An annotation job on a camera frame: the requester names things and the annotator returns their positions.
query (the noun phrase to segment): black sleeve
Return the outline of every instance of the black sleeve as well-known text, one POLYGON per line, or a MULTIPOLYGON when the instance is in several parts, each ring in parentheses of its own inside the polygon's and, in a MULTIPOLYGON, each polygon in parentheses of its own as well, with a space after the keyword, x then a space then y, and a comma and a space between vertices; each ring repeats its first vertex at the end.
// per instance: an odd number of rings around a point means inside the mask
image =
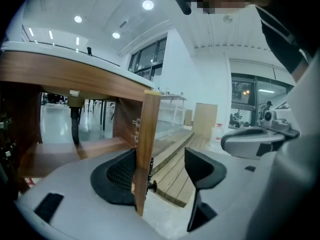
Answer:
POLYGON ((288 43, 278 33, 262 23, 262 32, 266 43, 274 56, 284 65, 290 74, 297 68, 304 58, 299 48, 288 43))

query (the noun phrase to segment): black pipe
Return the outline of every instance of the black pipe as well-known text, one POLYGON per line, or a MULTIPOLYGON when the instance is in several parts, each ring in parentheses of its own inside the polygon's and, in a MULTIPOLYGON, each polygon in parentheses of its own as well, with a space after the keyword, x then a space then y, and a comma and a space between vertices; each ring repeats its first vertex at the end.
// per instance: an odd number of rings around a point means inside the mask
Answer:
POLYGON ((78 145, 79 144, 79 108, 78 107, 70 107, 71 109, 71 133, 73 143, 78 145))

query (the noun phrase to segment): railing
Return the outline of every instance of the railing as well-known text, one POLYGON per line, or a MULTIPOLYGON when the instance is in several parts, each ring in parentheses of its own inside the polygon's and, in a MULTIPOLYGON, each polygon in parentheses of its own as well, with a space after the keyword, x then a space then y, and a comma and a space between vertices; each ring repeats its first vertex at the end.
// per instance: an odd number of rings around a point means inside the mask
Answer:
MULTIPOLYGON (((69 47, 65 47, 65 46, 61 46, 61 45, 58 45, 58 44, 53 45, 52 43, 48 43, 48 42, 39 42, 39 41, 37 41, 37 42, 35 42, 35 41, 29 41, 29 42, 30 42, 30 43, 43 44, 43 45, 49 45, 49 46, 54 46, 54 47, 61 47, 61 48, 65 48, 65 49, 68 49, 68 50, 75 51, 76 53, 81 53, 81 54, 88 55, 87 53, 85 53, 85 52, 83 52, 83 51, 76 50, 76 49, 69 48, 69 47)), ((105 62, 108 62, 108 63, 111 63, 111 64, 113 64, 113 65, 115 65, 115 66, 117 66, 117 67, 119 67, 119 68, 120 68, 120 65, 115 64, 115 63, 113 63, 113 62, 111 62, 111 61, 109 61, 109 60, 106 60, 106 59, 104 59, 104 58, 100 58, 100 57, 98 57, 98 56, 94 56, 94 55, 88 55, 88 56, 91 56, 91 57, 97 58, 97 59, 99 59, 99 60, 102 60, 102 61, 105 61, 105 62)))

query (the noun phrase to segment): white table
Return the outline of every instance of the white table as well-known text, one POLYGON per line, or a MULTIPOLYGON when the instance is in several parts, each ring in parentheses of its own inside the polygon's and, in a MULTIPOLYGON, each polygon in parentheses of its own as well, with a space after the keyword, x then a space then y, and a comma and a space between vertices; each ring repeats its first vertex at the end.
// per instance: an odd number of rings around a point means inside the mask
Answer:
POLYGON ((175 108, 174 108, 174 114, 173 114, 173 119, 172 119, 172 127, 175 125, 175 120, 176 120, 176 115, 177 111, 181 111, 181 124, 183 125, 184 119, 183 119, 183 111, 184 111, 184 104, 185 101, 187 100, 185 97, 182 95, 177 95, 177 94, 167 94, 167 95, 161 95, 161 100, 162 101, 170 101, 170 104, 172 104, 172 101, 176 101, 175 103, 175 108), (182 101, 182 107, 178 107, 179 101, 182 101))

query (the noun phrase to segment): person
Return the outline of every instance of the person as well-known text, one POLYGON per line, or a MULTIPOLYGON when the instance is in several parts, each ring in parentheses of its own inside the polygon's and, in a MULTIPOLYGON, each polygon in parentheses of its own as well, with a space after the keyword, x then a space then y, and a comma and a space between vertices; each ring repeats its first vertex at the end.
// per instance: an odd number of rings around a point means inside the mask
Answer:
POLYGON ((318 0, 188 0, 198 8, 222 13, 255 5, 261 18, 262 32, 275 57, 297 82, 308 67, 320 44, 318 24, 313 20, 318 0))
POLYGON ((260 111, 260 120, 265 118, 265 113, 267 110, 270 110, 270 107, 272 106, 272 103, 270 100, 266 102, 266 105, 262 106, 261 111, 260 111))

